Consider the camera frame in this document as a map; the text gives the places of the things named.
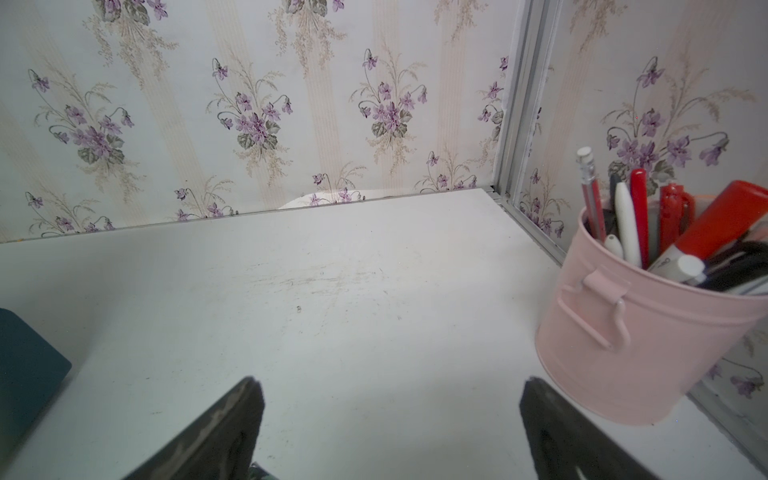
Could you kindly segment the teal drawer cabinet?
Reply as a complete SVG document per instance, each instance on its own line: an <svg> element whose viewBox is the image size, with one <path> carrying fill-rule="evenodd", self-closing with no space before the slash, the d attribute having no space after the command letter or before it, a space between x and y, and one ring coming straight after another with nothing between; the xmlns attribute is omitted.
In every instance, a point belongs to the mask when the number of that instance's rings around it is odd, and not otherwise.
<svg viewBox="0 0 768 480"><path fill-rule="evenodd" d="M71 362L10 310L1 311L1 461L53 398Z"/></svg>

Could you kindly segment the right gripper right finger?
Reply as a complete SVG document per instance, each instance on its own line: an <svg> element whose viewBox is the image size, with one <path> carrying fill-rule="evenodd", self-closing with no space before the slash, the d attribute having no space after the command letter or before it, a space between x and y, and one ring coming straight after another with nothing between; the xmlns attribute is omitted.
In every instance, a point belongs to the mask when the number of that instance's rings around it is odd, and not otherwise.
<svg viewBox="0 0 768 480"><path fill-rule="evenodd" d="M519 403L540 479L654 479L545 380L529 378Z"/></svg>

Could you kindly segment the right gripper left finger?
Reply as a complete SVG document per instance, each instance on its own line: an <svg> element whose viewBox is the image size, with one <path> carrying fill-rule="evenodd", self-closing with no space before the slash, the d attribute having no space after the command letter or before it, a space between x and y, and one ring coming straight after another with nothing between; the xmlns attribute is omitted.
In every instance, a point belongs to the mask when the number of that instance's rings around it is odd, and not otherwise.
<svg viewBox="0 0 768 480"><path fill-rule="evenodd" d="M129 479L249 479L265 401L245 377L127 475Z"/></svg>

